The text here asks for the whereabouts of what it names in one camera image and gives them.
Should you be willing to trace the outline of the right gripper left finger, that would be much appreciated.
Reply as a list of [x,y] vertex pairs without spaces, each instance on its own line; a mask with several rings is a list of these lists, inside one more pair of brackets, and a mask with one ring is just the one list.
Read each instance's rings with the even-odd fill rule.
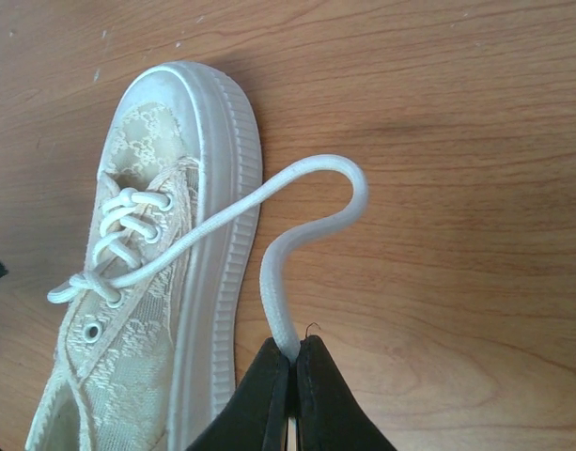
[[289,371],[288,358],[273,339],[266,339],[224,409],[189,448],[285,450]]

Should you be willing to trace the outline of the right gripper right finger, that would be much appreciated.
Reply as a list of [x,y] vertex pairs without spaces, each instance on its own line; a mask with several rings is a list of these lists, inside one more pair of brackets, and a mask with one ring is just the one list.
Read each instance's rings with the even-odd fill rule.
[[396,450],[357,403],[317,335],[301,342],[296,386],[299,450]]

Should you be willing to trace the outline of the beige lace sneaker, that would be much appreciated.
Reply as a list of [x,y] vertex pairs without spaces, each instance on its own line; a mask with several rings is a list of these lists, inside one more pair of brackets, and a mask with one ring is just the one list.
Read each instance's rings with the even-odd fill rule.
[[63,304],[29,450],[184,450],[235,390],[234,324],[257,228],[214,214],[262,182],[241,88],[195,62],[139,75],[96,175],[84,267]]

